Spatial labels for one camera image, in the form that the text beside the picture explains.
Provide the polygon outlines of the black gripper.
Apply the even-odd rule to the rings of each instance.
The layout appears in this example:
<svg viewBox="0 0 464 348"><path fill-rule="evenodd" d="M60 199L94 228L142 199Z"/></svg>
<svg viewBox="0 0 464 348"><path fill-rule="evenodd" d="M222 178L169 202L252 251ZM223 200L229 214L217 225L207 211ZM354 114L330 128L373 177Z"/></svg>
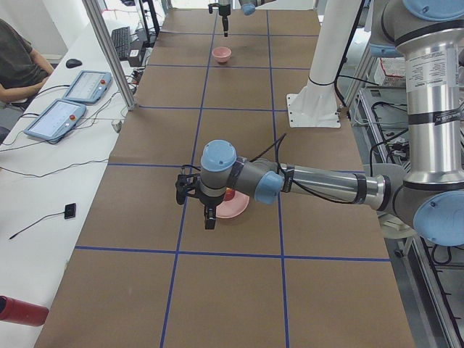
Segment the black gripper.
<svg viewBox="0 0 464 348"><path fill-rule="evenodd" d="M214 230L216 223L216 207L223 202L225 194L208 196L199 192L199 201L204 205L204 229Z"/></svg>
<svg viewBox="0 0 464 348"><path fill-rule="evenodd" d="M228 16L231 14L231 0L218 0L218 12L222 16L223 35L228 37Z"/></svg>

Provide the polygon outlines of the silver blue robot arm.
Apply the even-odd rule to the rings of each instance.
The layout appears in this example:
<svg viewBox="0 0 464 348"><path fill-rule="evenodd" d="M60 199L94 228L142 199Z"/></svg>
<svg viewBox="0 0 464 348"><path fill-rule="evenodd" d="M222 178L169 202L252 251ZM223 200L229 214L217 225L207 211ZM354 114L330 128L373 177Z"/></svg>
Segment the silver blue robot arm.
<svg viewBox="0 0 464 348"><path fill-rule="evenodd" d="M463 243L463 112L458 83L458 44L463 39L461 1L375 1L373 55L402 55L408 114L410 168L388 165L370 175L341 173L237 155L224 140L209 142L200 171L177 186L182 203L204 205L204 222L215 226L227 189L273 203L283 192L311 194L340 204L366 204L395 215L419 236L442 246Z"/></svg>
<svg viewBox="0 0 464 348"><path fill-rule="evenodd" d="M270 1L265 0L239 0L241 11L245 15L251 15L255 12L256 8L261 7ZM221 17L223 25L223 35L228 37L229 24L228 17L231 15L231 1L230 0L219 0L215 3L208 5L208 11L210 14L213 13L213 9L217 8L218 14Z"/></svg>

